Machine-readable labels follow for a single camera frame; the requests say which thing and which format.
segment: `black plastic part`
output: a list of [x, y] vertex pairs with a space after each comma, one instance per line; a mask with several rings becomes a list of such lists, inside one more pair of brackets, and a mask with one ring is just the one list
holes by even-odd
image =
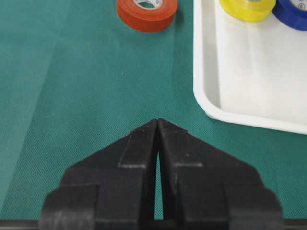
[[[163, 222], [154, 221], [158, 152]], [[67, 169], [39, 228], [283, 230], [284, 222], [255, 168], [159, 119]]]
[[[285, 230], [307, 230], [307, 219], [285, 219]], [[38, 230], [36, 220], [0, 220], [0, 230]], [[146, 223], [143, 230], [177, 230], [173, 220], [155, 220]]]

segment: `tape roll center hole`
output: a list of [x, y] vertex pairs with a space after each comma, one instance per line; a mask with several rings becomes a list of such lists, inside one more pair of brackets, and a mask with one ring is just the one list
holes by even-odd
[[139, 7], [154, 10], [162, 5], [162, 0], [133, 0]]
[[290, 0], [290, 2], [300, 10], [307, 11], [307, 0]]

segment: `white tape core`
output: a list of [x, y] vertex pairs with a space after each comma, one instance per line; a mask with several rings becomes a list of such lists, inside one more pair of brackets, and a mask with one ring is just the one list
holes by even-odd
[[[133, 0], [139, 7], [146, 10], [155, 10], [162, 5], [162, 0]], [[143, 7], [141, 3], [148, 3], [152, 5], [151, 8]]]
[[290, 2], [300, 10], [307, 11], [307, 0], [290, 0]]

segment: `yellow tape roll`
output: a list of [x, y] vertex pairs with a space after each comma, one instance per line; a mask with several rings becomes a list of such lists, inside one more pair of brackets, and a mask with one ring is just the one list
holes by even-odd
[[245, 22], [261, 22], [271, 13], [276, 0], [220, 0], [231, 16]]

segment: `fabric surface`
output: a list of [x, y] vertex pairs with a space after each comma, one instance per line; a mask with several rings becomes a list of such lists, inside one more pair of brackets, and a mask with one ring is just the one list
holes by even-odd
[[209, 119], [192, 77], [192, 0], [155, 34], [116, 0], [2, 0], [0, 219], [39, 218], [68, 166], [160, 117], [255, 166], [285, 217], [307, 218], [307, 136]]

